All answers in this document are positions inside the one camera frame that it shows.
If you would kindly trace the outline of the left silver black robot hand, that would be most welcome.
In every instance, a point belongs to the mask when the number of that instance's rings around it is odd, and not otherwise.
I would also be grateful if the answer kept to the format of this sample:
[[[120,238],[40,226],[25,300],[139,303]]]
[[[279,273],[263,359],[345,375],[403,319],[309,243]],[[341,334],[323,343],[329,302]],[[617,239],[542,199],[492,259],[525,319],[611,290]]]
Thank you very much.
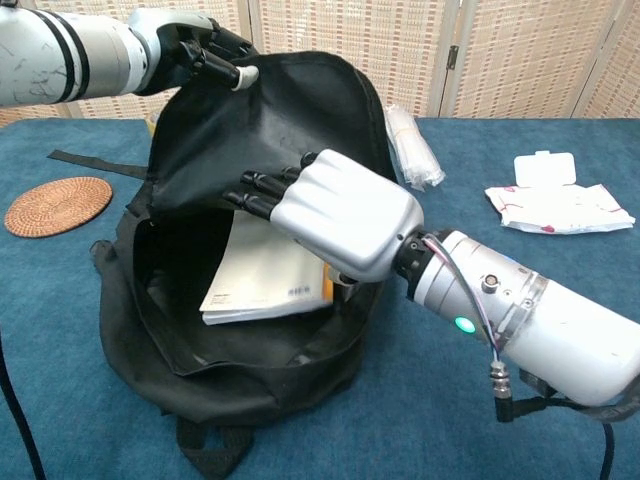
[[[139,8],[127,24],[147,58],[134,90],[139,96],[181,87],[196,76],[232,91],[245,90],[259,78],[258,67],[232,63],[256,54],[253,44],[202,13]]]

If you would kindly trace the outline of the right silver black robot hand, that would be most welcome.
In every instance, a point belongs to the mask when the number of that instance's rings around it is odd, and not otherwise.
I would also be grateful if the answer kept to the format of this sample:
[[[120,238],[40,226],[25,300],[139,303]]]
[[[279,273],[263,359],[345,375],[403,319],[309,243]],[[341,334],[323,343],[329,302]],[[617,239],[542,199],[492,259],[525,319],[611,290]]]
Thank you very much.
[[[255,170],[224,192],[235,207],[276,229],[355,282],[405,275],[424,226],[416,198],[335,150],[308,152],[280,177]]]

